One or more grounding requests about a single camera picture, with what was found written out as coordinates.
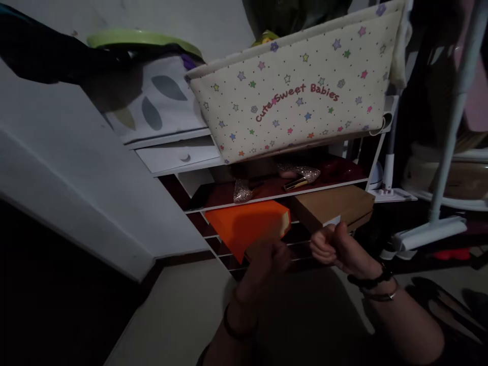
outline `fabric storage basket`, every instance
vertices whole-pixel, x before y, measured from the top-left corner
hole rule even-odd
[[[187,73],[226,164],[377,130],[403,1],[391,1]]]

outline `drawer knob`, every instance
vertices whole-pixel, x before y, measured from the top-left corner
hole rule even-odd
[[[187,162],[190,160],[190,155],[188,155],[186,152],[182,152],[178,155],[178,159],[180,159],[183,162]]]

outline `green plate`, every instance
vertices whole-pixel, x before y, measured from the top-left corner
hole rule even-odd
[[[87,39],[88,45],[92,48],[105,47],[114,44],[146,44],[155,46],[164,46],[175,43],[181,46],[186,52],[193,53],[200,58],[200,50],[179,38],[165,36],[159,33],[147,32],[138,29],[110,29],[91,35]]]

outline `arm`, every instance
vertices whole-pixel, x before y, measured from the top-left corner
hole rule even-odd
[[[257,324],[261,293],[269,280],[283,273],[290,265],[290,251],[280,241],[261,244],[244,278],[232,294],[227,308],[227,321],[237,334],[249,334]],[[249,362],[252,337],[239,341],[220,323],[204,357],[204,366],[241,365]]]
[[[359,279],[376,279],[382,266],[347,233],[344,223],[328,225],[312,236],[313,256],[324,264],[335,264],[348,275]],[[396,281],[381,282],[371,294],[395,292],[393,301],[369,300],[377,311],[396,350],[404,361],[429,364],[444,350],[444,335],[440,326]]]

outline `printed text cute sweet babies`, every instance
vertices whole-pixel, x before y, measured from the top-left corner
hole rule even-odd
[[[301,86],[297,86],[295,89],[290,89],[282,94],[276,94],[273,99],[271,99],[271,102],[268,102],[267,105],[263,106],[263,111],[261,112],[261,114],[258,114],[256,116],[256,121],[261,122],[266,113],[271,110],[273,106],[275,106],[280,100],[285,99],[286,97],[293,94],[300,94],[301,92],[305,91],[305,88],[305,84],[302,84]],[[326,89],[324,87],[320,88],[320,86],[316,86],[315,84],[310,85],[310,92],[328,96],[335,102],[339,100],[338,94],[331,92],[330,89]]]

